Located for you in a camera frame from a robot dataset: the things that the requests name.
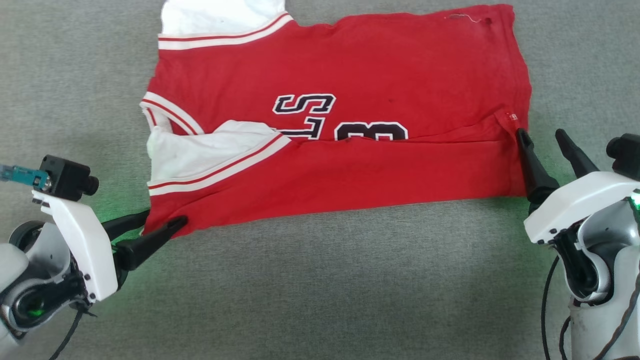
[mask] armhole trim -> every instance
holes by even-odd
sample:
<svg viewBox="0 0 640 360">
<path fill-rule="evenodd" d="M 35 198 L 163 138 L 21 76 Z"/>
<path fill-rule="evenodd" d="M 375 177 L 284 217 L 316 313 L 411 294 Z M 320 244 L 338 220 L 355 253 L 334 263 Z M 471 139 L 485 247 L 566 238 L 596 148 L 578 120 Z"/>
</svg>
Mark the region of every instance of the armhole trim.
<svg viewBox="0 0 640 360">
<path fill-rule="evenodd" d="M 189 135 L 202 135 L 204 131 L 184 110 L 180 109 L 176 104 L 152 92 L 147 92 L 140 102 L 140 106 L 145 111 L 149 126 L 160 126 L 171 129 L 168 121 L 171 120 L 180 126 Z"/>
</svg>

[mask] gray carpet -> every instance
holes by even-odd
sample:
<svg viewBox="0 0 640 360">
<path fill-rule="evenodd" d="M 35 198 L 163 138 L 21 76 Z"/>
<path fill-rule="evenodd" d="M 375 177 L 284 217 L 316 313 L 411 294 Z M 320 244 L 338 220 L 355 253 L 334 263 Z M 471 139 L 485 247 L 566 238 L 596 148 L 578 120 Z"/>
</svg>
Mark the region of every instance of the gray carpet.
<svg viewBox="0 0 640 360">
<path fill-rule="evenodd" d="M 471 0 L 290 0 L 302 24 L 427 13 Z M 607 141 L 640 133 L 640 2 L 514 0 L 533 85 L 531 135 L 561 182 L 563 127 L 601 168 Z M 148 206 L 138 108 L 156 62 L 162 0 L 0 1 L 0 162 L 86 163 L 101 220 Z M 44 218 L 0 184 L 0 234 Z M 420 204 L 263 220 L 173 241 L 94 307 L 60 359 L 543 359 L 540 300 L 553 258 L 529 243 L 523 199 Z M 550 295 L 554 359 L 568 310 Z M 47 359 L 69 309 L 11 360 Z"/>
</svg>

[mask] black cable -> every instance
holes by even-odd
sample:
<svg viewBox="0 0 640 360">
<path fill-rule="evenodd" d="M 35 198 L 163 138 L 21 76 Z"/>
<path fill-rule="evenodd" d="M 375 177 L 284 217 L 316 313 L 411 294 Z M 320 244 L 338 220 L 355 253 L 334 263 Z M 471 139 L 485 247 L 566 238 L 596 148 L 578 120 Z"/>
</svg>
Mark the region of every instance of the black cable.
<svg viewBox="0 0 640 360">
<path fill-rule="evenodd" d="M 564 334 L 569 329 L 569 322 L 571 322 L 571 317 L 569 316 L 562 324 L 562 329 L 560 329 L 560 342 L 558 343 L 558 347 L 560 348 L 560 357 L 562 360 L 567 360 L 566 354 L 564 352 Z"/>
<path fill-rule="evenodd" d="M 56 360 L 58 356 L 60 356 L 60 353 L 62 352 L 62 350 L 65 349 L 65 347 L 67 346 L 67 343 L 69 342 L 69 340 L 71 340 L 71 336 L 73 336 L 74 332 L 76 331 L 76 328 L 78 327 L 78 324 L 80 323 L 80 319 L 82 318 L 83 314 L 84 314 L 83 310 L 78 310 L 78 312 L 76 313 L 76 317 L 74 318 L 74 323 L 71 324 L 71 328 L 69 329 L 69 332 L 65 336 L 65 339 L 62 341 L 62 344 L 58 346 L 58 349 L 56 350 L 55 353 L 53 353 L 53 355 L 49 358 L 49 360 Z"/>
<path fill-rule="evenodd" d="M 551 264 L 551 269 L 549 269 L 549 275 L 547 276 L 547 281 L 545 282 L 545 291 L 542 293 L 542 311 L 540 312 L 540 329 L 542 330 L 542 349 L 545 351 L 545 358 L 547 360 L 551 360 L 551 356 L 549 355 L 549 345 L 547 344 L 547 321 L 545 319 L 547 314 L 547 297 L 549 295 L 549 286 L 551 285 L 551 278 L 554 276 L 554 271 L 556 270 L 556 266 L 558 265 L 559 257 L 556 256 L 556 259 Z"/>
<path fill-rule="evenodd" d="M 634 289 L 634 292 L 631 294 L 631 297 L 629 298 L 629 306 L 627 307 L 627 310 L 625 310 L 625 313 L 622 315 L 622 320 L 620 320 L 620 325 L 618 325 L 616 330 L 613 332 L 613 335 L 611 336 L 611 340 L 609 340 L 609 342 L 604 346 L 604 348 L 602 348 L 602 351 L 598 355 L 596 355 L 596 357 L 593 360 L 602 360 L 604 358 L 604 355 L 606 355 L 607 352 L 611 349 L 611 347 L 613 347 L 613 345 L 616 343 L 620 335 L 622 335 L 622 332 L 625 330 L 625 327 L 627 326 L 629 319 L 631 319 L 631 313 L 633 313 L 634 309 L 636 308 L 638 295 L 640 294 L 640 264 L 638 264 L 638 271 L 639 273 L 636 276 L 636 288 Z"/>
</svg>

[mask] black and white lettering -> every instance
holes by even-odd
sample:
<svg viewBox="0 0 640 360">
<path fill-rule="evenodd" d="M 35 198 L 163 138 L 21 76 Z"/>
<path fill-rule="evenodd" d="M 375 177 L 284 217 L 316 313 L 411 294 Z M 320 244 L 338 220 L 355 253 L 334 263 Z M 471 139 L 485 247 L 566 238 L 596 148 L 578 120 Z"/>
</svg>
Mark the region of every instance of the black and white lettering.
<svg viewBox="0 0 640 360">
<path fill-rule="evenodd" d="M 307 117 L 305 124 L 311 125 L 311 129 L 298 129 L 298 130 L 281 130 L 283 135 L 287 135 L 291 138 L 307 137 L 309 140 L 318 140 L 322 133 L 322 125 L 324 124 L 323 117 Z"/>
<path fill-rule="evenodd" d="M 295 95 L 278 96 L 276 104 L 273 106 L 273 112 L 276 114 L 301 113 L 307 109 L 309 104 L 313 104 L 309 113 L 326 114 L 331 111 L 335 102 L 335 96 L 332 94 L 304 94 L 300 95 L 292 104 L 295 97 Z"/>
<path fill-rule="evenodd" d="M 335 139 L 344 140 L 352 136 L 363 136 L 380 140 L 405 140 L 409 138 L 407 129 L 399 122 L 341 122 L 335 128 Z"/>
</svg>

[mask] striped trim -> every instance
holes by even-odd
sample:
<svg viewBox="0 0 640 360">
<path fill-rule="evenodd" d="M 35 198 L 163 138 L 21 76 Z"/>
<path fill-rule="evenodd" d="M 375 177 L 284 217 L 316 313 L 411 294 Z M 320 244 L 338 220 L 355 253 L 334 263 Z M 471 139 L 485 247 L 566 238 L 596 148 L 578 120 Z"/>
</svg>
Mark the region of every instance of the striped trim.
<svg viewBox="0 0 640 360">
<path fill-rule="evenodd" d="M 278 31 L 293 18 L 289 13 L 282 13 L 273 22 L 264 28 L 250 33 L 237 35 L 158 35 L 158 49 L 160 50 L 187 50 L 197 47 L 237 45 L 245 44 L 260 38 L 264 38 Z"/>
<path fill-rule="evenodd" d="M 258 145 L 252 150 L 236 156 L 205 173 L 168 181 L 149 181 L 147 183 L 149 195 L 155 196 L 174 192 L 192 192 L 206 188 L 265 160 L 290 142 L 291 140 L 288 137 L 278 133 L 269 140 L 266 140 L 266 143 L 263 142 L 263 145 Z"/>
<path fill-rule="evenodd" d="M 154 114 L 151 112 L 149 108 L 142 108 L 142 113 L 147 117 L 147 122 L 149 123 L 149 129 L 153 129 L 154 126 L 157 125 L 156 118 Z"/>
<path fill-rule="evenodd" d="M 154 112 L 158 111 L 164 116 L 168 117 L 171 121 L 180 126 L 187 134 L 189 135 L 202 135 L 204 131 L 198 125 L 196 120 L 193 119 L 189 114 L 187 114 L 184 110 L 180 109 L 176 104 L 171 101 L 161 97 L 160 95 L 154 94 L 152 92 L 147 92 L 145 96 L 142 98 L 142 102 L 140 102 L 140 106 L 143 109 L 151 109 Z"/>
</svg>

